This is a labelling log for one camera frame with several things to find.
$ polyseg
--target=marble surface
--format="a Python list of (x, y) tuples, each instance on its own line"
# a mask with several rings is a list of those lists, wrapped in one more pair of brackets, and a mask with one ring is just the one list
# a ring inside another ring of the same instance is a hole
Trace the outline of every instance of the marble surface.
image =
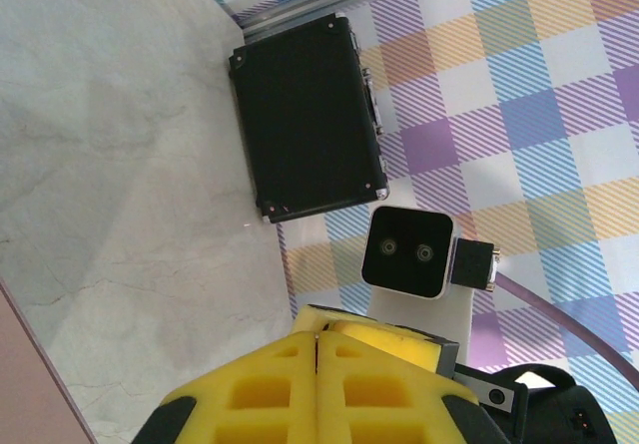
[(101, 443), (288, 332), (213, 0), (0, 0), (0, 275)]

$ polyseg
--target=screw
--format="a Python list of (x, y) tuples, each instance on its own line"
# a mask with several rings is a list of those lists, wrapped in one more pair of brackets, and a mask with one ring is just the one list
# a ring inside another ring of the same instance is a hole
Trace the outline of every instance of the screw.
[(492, 402), (493, 404), (500, 405), (504, 403), (504, 401), (506, 400), (506, 396), (500, 389), (492, 389), (488, 393), (488, 399), (490, 399), (490, 402)]

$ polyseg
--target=black strap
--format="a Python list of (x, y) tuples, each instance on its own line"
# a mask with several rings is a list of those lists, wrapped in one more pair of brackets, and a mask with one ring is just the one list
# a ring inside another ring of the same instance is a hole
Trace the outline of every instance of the black strap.
[(574, 378), (563, 369), (546, 364), (521, 364), (497, 371), (494, 375), (514, 382), (526, 372), (532, 372), (551, 384), (554, 384), (555, 387), (562, 389), (567, 389), (577, 384)]

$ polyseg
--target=black camera face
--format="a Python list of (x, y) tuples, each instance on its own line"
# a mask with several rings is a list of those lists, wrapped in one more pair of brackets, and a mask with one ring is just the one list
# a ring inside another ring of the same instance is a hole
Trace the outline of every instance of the black camera face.
[(448, 281), (453, 233), (448, 215), (380, 207), (370, 220), (361, 275), (375, 286), (439, 297)]

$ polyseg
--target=camera lens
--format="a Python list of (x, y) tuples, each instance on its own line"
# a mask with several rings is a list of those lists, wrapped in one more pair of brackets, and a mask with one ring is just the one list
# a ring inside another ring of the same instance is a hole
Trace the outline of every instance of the camera lens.
[(381, 252), (385, 254), (386, 256), (395, 254), (395, 252), (397, 251), (397, 243), (395, 242), (394, 239), (390, 239), (390, 238), (382, 241), (380, 247), (381, 247)]
[(422, 262), (428, 262), (432, 259), (432, 247), (430, 247), (427, 244), (420, 244), (417, 247), (417, 259), (419, 259)]
[(488, 399), (490, 399), (490, 402), (498, 406), (504, 403), (504, 401), (506, 400), (506, 396), (503, 394), (503, 391), (501, 391), (500, 389), (492, 389), (488, 393)]

